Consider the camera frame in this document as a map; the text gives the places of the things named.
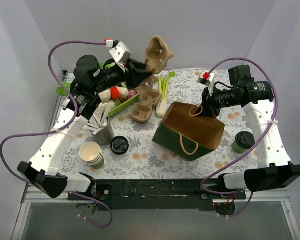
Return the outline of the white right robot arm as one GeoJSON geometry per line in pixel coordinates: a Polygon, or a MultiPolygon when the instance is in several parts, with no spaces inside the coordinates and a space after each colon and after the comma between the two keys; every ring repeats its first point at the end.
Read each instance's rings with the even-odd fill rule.
{"type": "Polygon", "coordinates": [[[222,108],[241,106],[252,129],[255,144],[251,148],[258,151],[258,168],[227,174],[219,170],[215,190],[206,187],[206,180],[200,184],[201,189],[227,199],[245,190],[254,193],[288,187],[300,177],[300,165],[292,163],[282,142],[273,85],[270,81],[255,81],[249,65],[233,67],[228,74],[230,85],[224,90],[217,89],[213,73],[200,74],[198,82],[207,86],[200,115],[216,118],[222,108]]]}

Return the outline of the black coffee cup lid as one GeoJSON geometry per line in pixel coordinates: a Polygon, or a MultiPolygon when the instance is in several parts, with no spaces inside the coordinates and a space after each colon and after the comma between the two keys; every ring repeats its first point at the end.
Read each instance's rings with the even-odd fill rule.
{"type": "Polygon", "coordinates": [[[248,131],[241,131],[235,136],[235,141],[241,142],[249,149],[255,144],[254,135],[248,131]]]}

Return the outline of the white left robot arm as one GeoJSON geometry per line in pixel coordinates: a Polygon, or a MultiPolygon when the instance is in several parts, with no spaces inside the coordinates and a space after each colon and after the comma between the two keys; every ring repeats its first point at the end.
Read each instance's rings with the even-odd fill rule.
{"type": "Polygon", "coordinates": [[[93,199],[97,193],[95,179],[85,173],[73,176],[60,174],[61,160],[74,137],[101,104],[100,93],[121,83],[135,89],[155,71],[149,59],[139,62],[127,58],[120,67],[113,58],[101,66],[95,56],[82,56],[74,69],[70,102],[61,110],[54,130],[48,134],[38,152],[29,161],[19,163],[18,172],[52,199],[71,192],[79,192],[85,200],[93,199]]]}

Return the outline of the stack of green paper cups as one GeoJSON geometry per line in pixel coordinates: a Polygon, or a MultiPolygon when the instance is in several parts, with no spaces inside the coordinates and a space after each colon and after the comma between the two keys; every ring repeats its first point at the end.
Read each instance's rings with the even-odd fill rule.
{"type": "Polygon", "coordinates": [[[104,164],[104,156],[100,146],[96,142],[87,142],[79,150],[80,158],[94,169],[101,169],[104,164]]]}

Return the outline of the brown cardboard cup carrier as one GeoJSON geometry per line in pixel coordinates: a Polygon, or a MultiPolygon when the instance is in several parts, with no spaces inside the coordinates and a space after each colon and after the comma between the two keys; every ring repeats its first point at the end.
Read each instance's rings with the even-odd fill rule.
{"type": "Polygon", "coordinates": [[[140,97],[140,102],[136,104],[131,111],[131,117],[138,123],[146,123],[152,116],[155,108],[161,100],[161,94],[158,90],[153,89],[147,95],[140,97]]]}

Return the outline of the green paper bag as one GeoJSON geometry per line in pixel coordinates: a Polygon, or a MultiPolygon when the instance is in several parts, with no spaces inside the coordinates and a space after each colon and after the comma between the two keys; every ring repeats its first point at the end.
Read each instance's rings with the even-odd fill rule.
{"type": "Polygon", "coordinates": [[[173,102],[152,141],[189,162],[215,151],[225,124],[216,118],[199,116],[194,113],[197,109],[192,104],[173,102]]]}

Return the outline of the single green paper cup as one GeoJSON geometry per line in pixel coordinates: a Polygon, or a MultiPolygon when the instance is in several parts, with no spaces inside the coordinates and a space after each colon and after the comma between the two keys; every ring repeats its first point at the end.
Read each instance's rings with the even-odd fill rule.
{"type": "Polygon", "coordinates": [[[236,140],[233,142],[231,148],[232,148],[232,151],[235,152],[236,154],[243,154],[249,149],[242,142],[236,141],[236,140]]]}

